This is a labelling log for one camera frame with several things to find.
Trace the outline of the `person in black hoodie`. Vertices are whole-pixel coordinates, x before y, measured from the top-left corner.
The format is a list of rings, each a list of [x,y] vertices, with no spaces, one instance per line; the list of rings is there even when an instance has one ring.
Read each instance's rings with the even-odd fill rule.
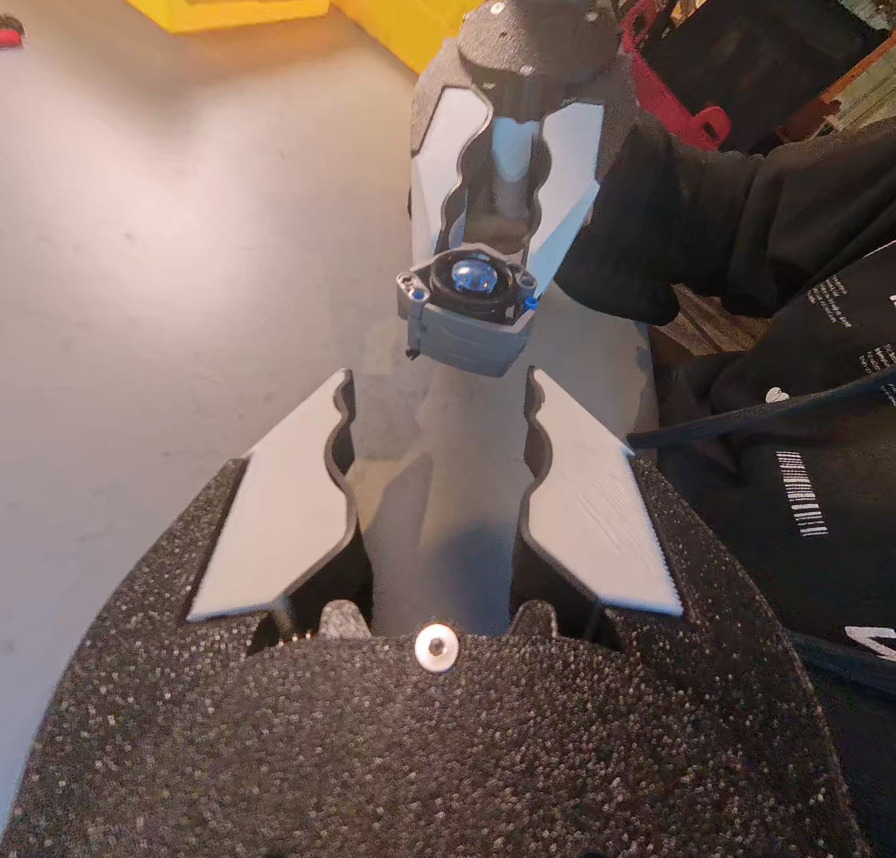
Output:
[[[660,380],[660,470],[751,576],[823,703],[857,818],[895,841],[895,248],[797,296],[745,352]]]

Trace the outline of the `grey toy eye module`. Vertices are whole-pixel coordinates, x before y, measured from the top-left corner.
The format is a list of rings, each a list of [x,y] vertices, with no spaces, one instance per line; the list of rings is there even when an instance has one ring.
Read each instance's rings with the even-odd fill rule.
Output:
[[[447,249],[396,277],[409,359],[500,378],[527,346],[539,305],[532,273],[483,244]]]

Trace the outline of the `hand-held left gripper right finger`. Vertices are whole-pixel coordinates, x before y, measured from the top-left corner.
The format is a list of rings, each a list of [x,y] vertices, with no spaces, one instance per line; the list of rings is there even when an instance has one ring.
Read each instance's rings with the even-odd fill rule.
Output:
[[[620,438],[547,373],[527,372],[520,505],[520,598],[559,617],[594,605],[684,614],[682,600]]]

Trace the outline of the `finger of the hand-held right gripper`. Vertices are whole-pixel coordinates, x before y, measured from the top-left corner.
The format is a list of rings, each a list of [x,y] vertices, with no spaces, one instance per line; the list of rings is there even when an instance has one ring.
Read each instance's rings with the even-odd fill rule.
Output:
[[[469,176],[462,162],[485,132],[491,111],[475,91],[442,91],[410,167],[411,268],[461,247],[469,211]]]
[[[534,194],[539,222],[529,241],[526,268],[544,292],[562,265],[599,193],[599,147],[605,107],[572,103],[548,115],[541,141],[549,164]]]

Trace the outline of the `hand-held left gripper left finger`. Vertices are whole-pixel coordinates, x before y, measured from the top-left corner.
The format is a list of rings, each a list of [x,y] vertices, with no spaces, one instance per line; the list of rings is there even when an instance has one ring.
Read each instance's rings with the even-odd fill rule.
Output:
[[[297,621],[290,597],[351,543],[357,503],[350,369],[332,374],[244,454],[245,470],[185,619],[270,612]]]

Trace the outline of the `red plastic tool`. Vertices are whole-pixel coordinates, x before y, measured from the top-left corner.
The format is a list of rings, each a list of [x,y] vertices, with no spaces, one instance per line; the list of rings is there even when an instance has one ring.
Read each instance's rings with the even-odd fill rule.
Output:
[[[639,0],[626,12],[622,21],[621,48],[631,60],[637,101],[642,110],[656,117],[669,133],[688,146],[717,151],[732,129],[727,113],[717,105],[691,113],[641,53],[649,33],[658,23],[656,0]]]

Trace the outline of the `grey desk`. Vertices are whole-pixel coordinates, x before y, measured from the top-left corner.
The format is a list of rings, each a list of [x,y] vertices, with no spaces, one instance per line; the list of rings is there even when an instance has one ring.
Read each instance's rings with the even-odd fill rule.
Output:
[[[529,365],[623,436],[646,333],[546,295],[501,379],[408,360],[414,76],[342,14],[197,37],[121,0],[2,0],[2,749],[106,597],[340,368],[376,634],[507,622]]]

